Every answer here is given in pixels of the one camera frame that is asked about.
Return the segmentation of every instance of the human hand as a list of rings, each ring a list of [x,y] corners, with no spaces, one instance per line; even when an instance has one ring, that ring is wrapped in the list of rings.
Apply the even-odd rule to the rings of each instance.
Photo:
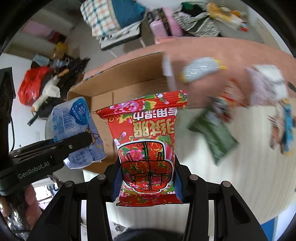
[[[42,214],[36,199],[36,192],[32,185],[29,185],[25,188],[25,200],[28,204],[26,209],[26,220],[30,226],[30,229],[32,229]],[[0,196],[0,209],[4,217],[7,217],[10,214],[10,207],[3,196]]]

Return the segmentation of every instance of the blue packet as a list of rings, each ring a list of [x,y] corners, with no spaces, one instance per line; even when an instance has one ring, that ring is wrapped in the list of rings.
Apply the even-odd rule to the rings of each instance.
[[[293,155],[293,116],[291,112],[291,104],[288,99],[282,99],[282,106],[284,108],[285,119],[285,147],[284,154],[286,156]]]
[[[51,119],[54,142],[85,131],[92,136],[92,143],[88,147],[72,152],[64,160],[68,168],[83,168],[93,162],[101,162],[106,158],[103,141],[83,97],[72,99],[54,107]]]

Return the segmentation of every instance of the pink table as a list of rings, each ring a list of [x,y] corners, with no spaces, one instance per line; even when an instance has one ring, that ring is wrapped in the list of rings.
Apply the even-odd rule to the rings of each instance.
[[[237,79],[245,95],[249,96],[252,85],[245,68],[251,67],[252,64],[273,64],[282,71],[285,80],[296,86],[296,60],[293,56],[258,42],[219,37],[178,39],[138,49],[87,72],[84,78],[124,61],[161,51],[171,57],[177,88],[188,92],[188,107],[204,106],[208,100],[207,96],[217,96],[231,77]],[[182,83],[179,76],[183,67],[194,59],[207,56],[221,60],[228,70],[209,75],[191,84]],[[296,97],[291,90],[289,95]]]

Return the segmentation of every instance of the screw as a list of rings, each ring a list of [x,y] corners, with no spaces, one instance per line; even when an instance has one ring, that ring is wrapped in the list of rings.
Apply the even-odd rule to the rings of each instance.
[[[224,181],[222,184],[226,188],[229,188],[231,186],[230,182],[228,182],[228,181]]]
[[[192,174],[189,178],[193,181],[196,181],[198,179],[198,175]]]
[[[118,233],[122,233],[126,228],[124,226],[118,225],[115,227],[115,231]]]
[[[65,187],[69,188],[73,185],[73,183],[71,181],[67,181],[65,182]]]
[[[106,178],[105,174],[100,174],[97,176],[97,179],[99,179],[99,180],[104,180],[105,178]]]

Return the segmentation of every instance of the chinese characters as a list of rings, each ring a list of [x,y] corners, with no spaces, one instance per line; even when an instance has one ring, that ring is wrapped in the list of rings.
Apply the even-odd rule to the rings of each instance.
[[[152,118],[162,118],[162,117],[167,117],[167,116],[176,116],[178,112],[177,107],[169,107],[169,108],[164,108],[164,109],[157,109],[157,110],[147,110],[143,112],[135,112],[133,114],[133,119],[134,120],[149,120]]]
[[[133,122],[133,131],[134,137],[148,137],[148,136],[156,136],[157,134],[161,134],[165,136],[166,134],[174,134],[174,120],[171,118],[161,119],[157,121],[153,120],[144,120]]]

